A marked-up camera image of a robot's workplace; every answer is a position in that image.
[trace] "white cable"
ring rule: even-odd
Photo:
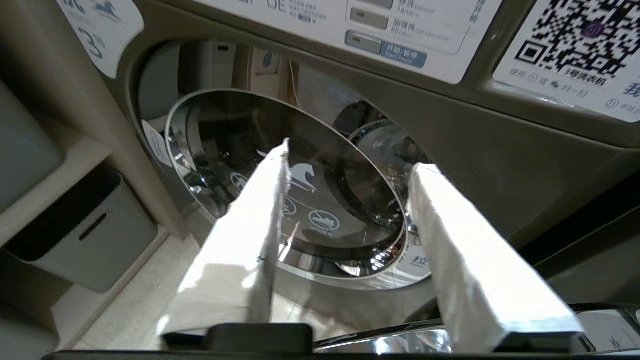
[[[293,96],[296,98],[296,106],[302,109],[300,106],[300,100],[298,99],[298,91],[296,90],[296,76],[293,74],[293,63],[289,60],[289,70],[291,70],[291,85],[293,86]]]

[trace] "white horse logo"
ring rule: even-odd
[[[260,150],[257,150],[257,152],[258,152],[258,155],[262,156],[263,158],[267,157],[266,152],[262,152]],[[291,168],[291,180],[292,180],[291,184],[305,191],[311,190],[311,192],[316,192],[317,188],[312,183],[310,183],[309,180],[307,180],[307,174],[310,174],[311,177],[316,176],[314,167],[311,164],[307,164],[307,163],[295,164]]]

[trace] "qr code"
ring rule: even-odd
[[[516,60],[604,85],[640,47],[638,0],[551,0]]]

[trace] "gray storage bin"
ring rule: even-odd
[[[101,165],[5,249],[25,263],[97,292],[109,290],[156,237],[122,176]]]
[[[0,304],[0,359],[41,359],[57,346],[55,334],[19,311]]]
[[[64,154],[2,81],[0,138],[2,212],[57,169]]]

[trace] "start/pause button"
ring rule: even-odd
[[[380,51],[382,50],[382,40],[355,33],[353,31],[347,32],[345,43],[349,46],[357,47],[358,49],[369,51],[374,54],[380,54]]]

